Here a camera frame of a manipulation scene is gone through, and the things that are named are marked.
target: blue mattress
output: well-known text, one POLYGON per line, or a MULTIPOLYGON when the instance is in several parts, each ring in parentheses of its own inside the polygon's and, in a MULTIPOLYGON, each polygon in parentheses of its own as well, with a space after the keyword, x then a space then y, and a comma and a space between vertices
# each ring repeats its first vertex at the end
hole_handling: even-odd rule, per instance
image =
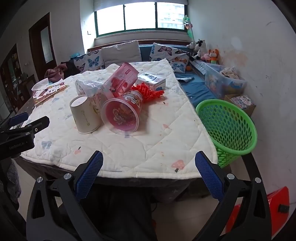
POLYGON ((216 99, 212 92, 205 86, 205 81, 194 72, 175 74, 175 76, 176 78, 194 77, 194 79, 189 81, 188 83, 179 81, 194 108, 196 108, 196 106, 204 100, 216 99))

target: clear plastic bin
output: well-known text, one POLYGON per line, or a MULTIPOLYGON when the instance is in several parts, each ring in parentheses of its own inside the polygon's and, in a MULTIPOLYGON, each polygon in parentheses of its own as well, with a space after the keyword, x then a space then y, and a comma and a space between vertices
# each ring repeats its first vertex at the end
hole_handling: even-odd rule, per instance
POLYGON ((237 80, 224 77, 219 72, 225 66, 218 64, 205 64, 205 85, 217 99, 224 99, 225 95, 242 94, 247 85, 245 80, 237 80))

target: red tassel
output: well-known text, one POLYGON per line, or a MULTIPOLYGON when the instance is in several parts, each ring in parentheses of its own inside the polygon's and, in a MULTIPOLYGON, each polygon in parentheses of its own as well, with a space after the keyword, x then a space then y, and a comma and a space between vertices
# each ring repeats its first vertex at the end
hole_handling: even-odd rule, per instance
POLYGON ((165 92, 163 90, 153 91, 150 87, 144 83, 137 86, 132 86, 131 90, 139 91, 143 96, 143 102, 148 102, 156 98, 160 98, 165 92))

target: small white box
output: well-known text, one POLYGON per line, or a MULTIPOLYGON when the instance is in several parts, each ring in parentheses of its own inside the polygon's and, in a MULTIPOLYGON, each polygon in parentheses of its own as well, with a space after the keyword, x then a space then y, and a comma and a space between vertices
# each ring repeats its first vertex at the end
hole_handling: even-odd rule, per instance
POLYGON ((150 89, 154 91, 165 89, 165 78, 161 78, 153 74, 140 74, 138 76, 138 80, 136 81, 136 85, 140 85, 141 83, 150 86, 150 89))

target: blue gripper pad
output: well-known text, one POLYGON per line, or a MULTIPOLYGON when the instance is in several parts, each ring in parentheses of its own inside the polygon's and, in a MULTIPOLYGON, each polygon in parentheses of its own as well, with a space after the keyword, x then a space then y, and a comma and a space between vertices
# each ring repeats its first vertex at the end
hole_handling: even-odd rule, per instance
POLYGON ((26 121, 29 118, 29 114, 27 112, 24 112, 22 114, 16 115, 15 117, 11 117, 9 121, 9 126, 16 126, 24 121, 26 121))
POLYGON ((224 197, 223 183, 211 167, 210 161, 208 161, 201 152, 195 155, 195 166, 200 172, 212 197, 218 199, 219 202, 222 201, 224 197))
POLYGON ((87 164, 87 167, 75 185, 75 197, 78 202, 80 202, 81 199, 86 198, 103 165, 102 152, 97 151, 97 154, 92 158, 92 160, 89 160, 87 164))

